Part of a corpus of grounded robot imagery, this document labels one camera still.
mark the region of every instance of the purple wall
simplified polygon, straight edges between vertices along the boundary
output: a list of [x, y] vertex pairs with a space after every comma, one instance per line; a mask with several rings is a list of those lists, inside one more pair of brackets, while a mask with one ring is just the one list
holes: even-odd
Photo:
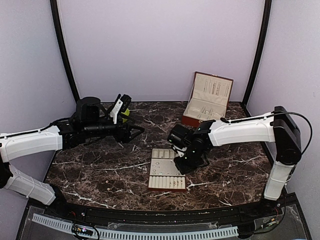
[[[287, 187], [296, 192], [314, 239], [320, 236], [320, 1], [281, 0], [272, 3], [270, 23], [248, 109], [252, 115], [282, 105], [305, 115], [313, 125], [313, 141]], [[302, 134], [309, 127], [294, 117]]]
[[186, 101], [195, 71], [234, 79], [242, 101], [263, 0], [60, 0], [81, 97]]
[[[72, 114], [71, 94], [50, 1], [0, 2], [0, 133], [27, 131]], [[52, 152], [11, 163], [43, 180]], [[0, 239], [16, 239], [27, 199], [0, 189]]]

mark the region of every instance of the brown leather box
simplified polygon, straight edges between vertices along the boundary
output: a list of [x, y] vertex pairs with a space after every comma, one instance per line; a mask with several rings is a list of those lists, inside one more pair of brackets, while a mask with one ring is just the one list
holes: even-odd
[[203, 121], [224, 118], [233, 82], [229, 78], [196, 71], [182, 123], [196, 128]]

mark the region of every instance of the black pole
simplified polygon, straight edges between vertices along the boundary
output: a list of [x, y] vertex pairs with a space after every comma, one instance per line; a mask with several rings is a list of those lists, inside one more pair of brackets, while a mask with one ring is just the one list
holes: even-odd
[[72, 91], [73, 98], [75, 102], [77, 102], [80, 99], [80, 96], [79, 96], [76, 82], [70, 67], [70, 62], [69, 62], [65, 40], [62, 33], [61, 23], [60, 23], [57, 0], [50, 0], [50, 4], [51, 4], [51, 12], [52, 12], [52, 18], [53, 18], [53, 23], [55, 28], [56, 39], [58, 40], [60, 54], [62, 57], [65, 73], [68, 78], [68, 82]]
[[261, 60], [261, 56], [262, 56], [262, 51], [264, 49], [266, 35], [267, 35], [267, 29], [268, 29], [268, 23], [269, 23], [269, 17], [270, 17], [270, 12], [271, 12], [271, 4], [272, 4], [272, 0], [265, 0], [265, 2], [264, 2], [264, 11], [263, 11], [259, 41], [258, 41], [258, 45], [256, 47], [256, 52], [255, 52], [255, 56], [254, 56], [254, 61], [253, 61], [249, 81], [246, 86], [246, 90], [245, 90], [244, 97], [242, 100], [242, 103], [245, 107], [248, 104], [252, 89], [254, 87], [254, 83], [256, 80], [256, 76], [257, 76], [257, 72], [258, 72], [258, 68], [259, 68], [259, 64], [260, 64], [260, 60]]

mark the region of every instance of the white cable tray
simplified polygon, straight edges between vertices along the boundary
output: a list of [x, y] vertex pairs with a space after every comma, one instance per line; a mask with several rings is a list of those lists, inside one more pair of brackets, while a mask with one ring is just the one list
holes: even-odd
[[[51, 229], [55, 229], [67, 234], [73, 234], [71, 232], [72, 222], [54, 219], [49, 216], [41, 214], [33, 214], [32, 221], [43, 226], [47, 226]], [[97, 239], [97, 232], [88, 226], [77, 224], [77, 226], [90, 228], [93, 231], [93, 235], [90, 239]], [[172, 232], [172, 233], [148, 233], [148, 232], [127, 232], [107, 230], [102, 228], [96, 228], [99, 231], [101, 240], [215, 240], [225, 239], [230, 237], [237, 237], [238, 227], [228, 227], [222, 229], [206, 230], [206, 231], [193, 231], [193, 232]], [[79, 236], [87, 237], [85, 234], [78, 233]]]

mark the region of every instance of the box lid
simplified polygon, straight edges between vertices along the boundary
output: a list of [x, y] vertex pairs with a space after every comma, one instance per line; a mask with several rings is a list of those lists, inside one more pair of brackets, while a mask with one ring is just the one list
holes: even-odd
[[195, 72], [191, 99], [227, 107], [233, 80], [203, 72]]

